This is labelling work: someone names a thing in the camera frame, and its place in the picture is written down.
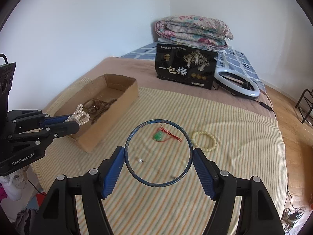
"pearl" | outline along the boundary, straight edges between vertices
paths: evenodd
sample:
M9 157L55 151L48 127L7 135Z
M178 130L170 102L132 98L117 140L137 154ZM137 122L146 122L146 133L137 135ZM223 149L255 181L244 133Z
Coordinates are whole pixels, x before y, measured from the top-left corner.
M73 115L69 116L64 122L76 121L79 125L83 125L90 120L90 115L83 111L83 105L79 104Z

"metal bangle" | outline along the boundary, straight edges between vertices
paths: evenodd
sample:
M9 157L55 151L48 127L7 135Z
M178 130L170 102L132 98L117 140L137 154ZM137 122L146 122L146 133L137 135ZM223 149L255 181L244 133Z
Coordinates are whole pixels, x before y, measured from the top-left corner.
M190 150L190 155L189 155L189 161L188 161L188 164L186 166L186 168L184 169L184 171L175 179L169 181L169 182L166 182L166 183L151 183L151 182L148 182L146 180L143 180L142 178L140 178L134 171L133 169L131 168L130 166L130 163L129 163L129 160L128 160L128 145L129 145L129 142L131 140L131 138L135 135L135 133L142 127L148 125L148 124L154 124L154 123L165 123L165 124L169 124L171 126L174 126L175 128L177 128L178 130L181 131L181 133L185 136L187 142L188 142L188 146L189 146L189 150ZM153 119L153 120L149 120L149 121L146 121L146 122L143 122L142 124L138 125L131 133L130 135L128 136L127 140L126 140L126 143L125 143L125 150L124 150L124 158L125 158L125 164L126 164L126 167L127 169L129 170L129 172L132 174L132 176L137 179L139 182L145 184L145 185L148 185L148 186L152 186L152 187L165 187L165 186L169 186L169 185L172 185L172 184L175 184L176 182L178 182L184 175L187 174L187 172L189 171L190 167L191 167L191 164L192 164L192 157L193 157L193 147L192 147L192 143L191 143L191 140L187 134L187 132L181 128L178 124L172 122L172 121L169 121L169 120L164 120L164 119Z

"white wall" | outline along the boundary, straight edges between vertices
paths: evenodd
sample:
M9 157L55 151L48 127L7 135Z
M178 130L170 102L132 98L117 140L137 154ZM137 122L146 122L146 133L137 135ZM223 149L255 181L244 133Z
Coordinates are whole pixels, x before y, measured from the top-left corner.
M313 88L313 26L295 0L170 0L172 15L226 22L259 77L298 99Z
M22 0L0 32L17 63L9 110L43 108L105 57L151 43L168 15L169 0Z

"floral quilt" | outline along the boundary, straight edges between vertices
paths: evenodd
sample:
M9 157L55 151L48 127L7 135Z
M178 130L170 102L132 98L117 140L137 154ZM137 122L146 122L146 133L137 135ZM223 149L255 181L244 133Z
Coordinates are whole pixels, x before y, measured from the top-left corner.
M214 51L228 48L233 39L222 20L199 16L169 16L158 21L155 30L168 42Z

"chair leg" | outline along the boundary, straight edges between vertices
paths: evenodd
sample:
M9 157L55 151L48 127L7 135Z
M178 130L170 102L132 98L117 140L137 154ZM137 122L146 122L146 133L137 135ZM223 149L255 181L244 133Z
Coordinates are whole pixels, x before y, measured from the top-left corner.
M303 120L301 122L302 124L306 121L306 119L308 118L308 116L310 115L312 110L313 110L313 105L311 106L311 108L310 108L309 112L306 114L306 116L303 118Z
M312 96L312 93L311 93L308 89L305 89L305 90L303 91L303 93L301 94L301 97L300 97L298 103L296 104L295 108L298 108L298 106L299 106L299 104L300 104L300 102L301 102L301 100L302 100L302 98L303 98L303 96L304 96L304 94L305 94L306 92L309 92L309 93L311 94L311 96Z

